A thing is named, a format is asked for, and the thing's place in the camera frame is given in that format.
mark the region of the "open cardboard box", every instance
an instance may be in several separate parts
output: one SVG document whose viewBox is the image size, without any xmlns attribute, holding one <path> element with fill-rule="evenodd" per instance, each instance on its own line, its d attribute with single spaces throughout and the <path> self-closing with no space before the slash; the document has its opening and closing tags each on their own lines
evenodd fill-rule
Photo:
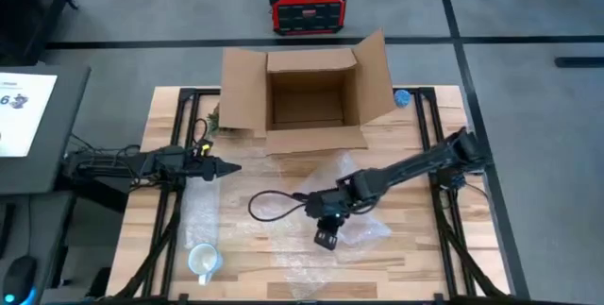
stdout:
<svg viewBox="0 0 604 305">
<path fill-rule="evenodd" d="M 360 125 L 395 108 L 383 33 L 352 49 L 226 48 L 220 127 L 266 134 L 269 154 L 366 148 Z"/>
</svg>

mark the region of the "wooden table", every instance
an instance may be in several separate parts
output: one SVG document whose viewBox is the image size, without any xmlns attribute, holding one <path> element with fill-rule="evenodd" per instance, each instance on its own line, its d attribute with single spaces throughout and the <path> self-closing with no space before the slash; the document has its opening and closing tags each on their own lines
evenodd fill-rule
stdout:
<svg viewBox="0 0 604 305">
<path fill-rule="evenodd" d="M 155 90 L 144 132 L 143 150 L 170 142 L 179 89 L 158 87 Z M 438 86 L 435 90 L 446 136 L 466 124 L 461 93 L 457 86 Z M 218 100 L 219 96 L 202 97 L 199 115 L 205 117 Z M 386 166 L 422 150 L 413 103 L 379 117 L 363 126 L 362 131 L 369 149 L 348 151 L 359 168 Z M 430 133 L 434 144 L 432 129 Z M 282 225 L 275 223 L 270 226 L 255 222 L 247 214 L 247 201 L 251 195 L 266 189 L 295 190 L 320 164 L 333 160 L 334 153 L 266 158 L 262 155 L 262 146 L 263 139 L 243 139 L 232 134 L 215 139 L 213 155 L 243 165 L 242 172 L 221 179 L 217 244 L 224 257 L 224 266 L 210 285 L 197 285 L 196 276 L 187 267 L 188 250 L 183 247 L 180 235 L 170 299 L 176 299 L 180 293 L 188 293 L 190 299 L 309 297 L 379 300 L 433 299 L 434 293 L 446 294 L 427 177 L 414 178 L 391 188 L 371 212 L 371 216 L 390 228 L 390 237 L 363 250 L 355 260 L 338 261 L 333 252 L 321 250 L 312 242 L 316 225 L 304 217 L 303 211 L 293 214 L 291 219 L 286 218 L 287 222 Z M 468 182 L 484 188 L 481 178 L 470 177 Z M 146 256 L 158 200 L 159 191 L 155 189 L 140 190 L 130 196 L 108 295 L 115 294 L 127 283 Z M 460 190 L 459 203 L 472 256 L 495 285 L 508 292 L 485 195 L 466 187 Z M 297 226 L 289 234 L 283 231 L 288 224 Z M 453 257 L 462 292 L 459 261 L 455 253 Z M 317 264 L 318 258 L 325 258 L 325 262 Z M 302 266 L 292 270 L 290 264 L 293 261 Z M 159 292 L 162 267 L 163 259 L 160 259 L 154 294 Z M 302 278 L 299 272 L 307 275 Z"/>
</svg>

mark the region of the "red portable power station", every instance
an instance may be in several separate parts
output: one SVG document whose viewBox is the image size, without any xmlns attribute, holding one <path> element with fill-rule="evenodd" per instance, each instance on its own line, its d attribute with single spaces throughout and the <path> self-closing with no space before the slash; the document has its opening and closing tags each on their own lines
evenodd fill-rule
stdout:
<svg viewBox="0 0 604 305">
<path fill-rule="evenodd" d="M 346 0 L 270 0 L 279 35 L 335 33 L 344 26 Z"/>
</svg>

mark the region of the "computer mouse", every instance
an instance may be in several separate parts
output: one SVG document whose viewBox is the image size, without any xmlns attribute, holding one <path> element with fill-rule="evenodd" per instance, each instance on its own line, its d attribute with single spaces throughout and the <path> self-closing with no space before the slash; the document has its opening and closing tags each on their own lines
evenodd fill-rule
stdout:
<svg viewBox="0 0 604 305">
<path fill-rule="evenodd" d="M 4 276 L 4 294 L 2 298 L 5 304 L 21 304 L 27 300 L 34 286 L 36 277 L 36 259 L 31 256 L 17 258 L 8 267 Z"/>
</svg>

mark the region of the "ceramic mug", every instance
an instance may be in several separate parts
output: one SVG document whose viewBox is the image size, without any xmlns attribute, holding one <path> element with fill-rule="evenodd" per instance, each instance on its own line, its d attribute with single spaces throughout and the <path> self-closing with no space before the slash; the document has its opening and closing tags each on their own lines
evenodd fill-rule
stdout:
<svg viewBox="0 0 604 305">
<path fill-rule="evenodd" d="M 211 276 L 223 265 L 223 257 L 216 247 L 200 244 L 189 252 L 189 269 L 199 276 L 199 284 L 207 285 Z"/>
</svg>

